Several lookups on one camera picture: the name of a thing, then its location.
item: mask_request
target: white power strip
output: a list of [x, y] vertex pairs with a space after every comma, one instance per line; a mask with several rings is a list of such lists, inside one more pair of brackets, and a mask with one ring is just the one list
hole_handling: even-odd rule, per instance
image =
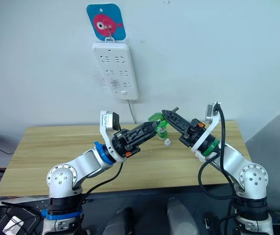
[[92, 49], [113, 96], [138, 99], [129, 47], [124, 43], [94, 43]]

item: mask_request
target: robotic arm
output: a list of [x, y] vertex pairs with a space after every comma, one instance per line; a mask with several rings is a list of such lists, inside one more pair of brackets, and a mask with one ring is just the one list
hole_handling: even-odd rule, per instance
[[[210, 133], [218, 124], [220, 114], [216, 104], [209, 104], [206, 120], [211, 125], [208, 129], [205, 124], [197, 119], [188, 122], [175, 110], [163, 110], [167, 122], [182, 135], [179, 140], [186, 146], [192, 147], [191, 151], [201, 162], [210, 161], [210, 164], [222, 172], [220, 166], [221, 142]], [[224, 170], [234, 182], [235, 200], [233, 206], [238, 216], [235, 218], [239, 225], [237, 234], [269, 234], [273, 235], [272, 218], [268, 213], [266, 202], [266, 186], [268, 174], [264, 167], [245, 159], [242, 154], [229, 144], [224, 146]]]
[[83, 218], [78, 204], [82, 198], [82, 182], [122, 163], [140, 151], [139, 145], [156, 135], [159, 122], [145, 122], [133, 130], [120, 129], [119, 115], [101, 111], [100, 133], [105, 144], [95, 147], [74, 160], [54, 166], [47, 174], [49, 187], [48, 210], [42, 211], [42, 235], [76, 234], [76, 223]]

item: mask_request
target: blue ring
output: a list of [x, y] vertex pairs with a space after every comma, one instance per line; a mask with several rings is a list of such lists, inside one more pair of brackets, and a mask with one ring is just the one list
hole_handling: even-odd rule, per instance
[[101, 158], [109, 165], [113, 165], [114, 163], [106, 156], [103, 145], [100, 144], [98, 141], [94, 142], [95, 148], [97, 149], [98, 153], [100, 154]]
[[82, 214], [82, 211], [76, 211], [69, 214], [59, 214], [59, 215], [51, 215], [47, 213], [47, 209], [41, 211], [41, 215], [46, 217], [48, 220], [59, 220], [59, 219], [69, 219], [73, 217], [77, 217]]

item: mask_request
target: red fish cartoon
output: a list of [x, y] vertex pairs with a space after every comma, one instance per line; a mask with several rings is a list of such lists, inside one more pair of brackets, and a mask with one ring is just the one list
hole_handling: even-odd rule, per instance
[[110, 17], [104, 14], [98, 14], [93, 19], [93, 24], [96, 30], [105, 37], [110, 36], [109, 31], [113, 35], [116, 28], [122, 27], [122, 23], [115, 23]]

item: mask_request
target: wooden table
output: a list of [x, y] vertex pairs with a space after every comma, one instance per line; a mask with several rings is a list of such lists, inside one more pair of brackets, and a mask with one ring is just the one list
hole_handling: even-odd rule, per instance
[[[136, 125], [122, 125], [132, 129]], [[95, 192], [198, 185], [201, 162], [190, 148], [179, 140], [180, 134], [168, 127], [171, 146], [152, 138], [140, 146], [141, 152], [129, 158], [120, 176]], [[220, 138], [220, 124], [212, 132]], [[226, 122], [226, 141], [250, 160], [235, 121]], [[98, 126], [53, 126], [27, 128], [0, 183], [0, 197], [48, 195], [47, 172], [56, 164], [65, 163], [81, 152], [103, 143]], [[84, 192], [92, 186], [113, 177], [119, 164], [83, 183]], [[210, 165], [202, 177], [204, 184], [222, 184], [227, 181]]]

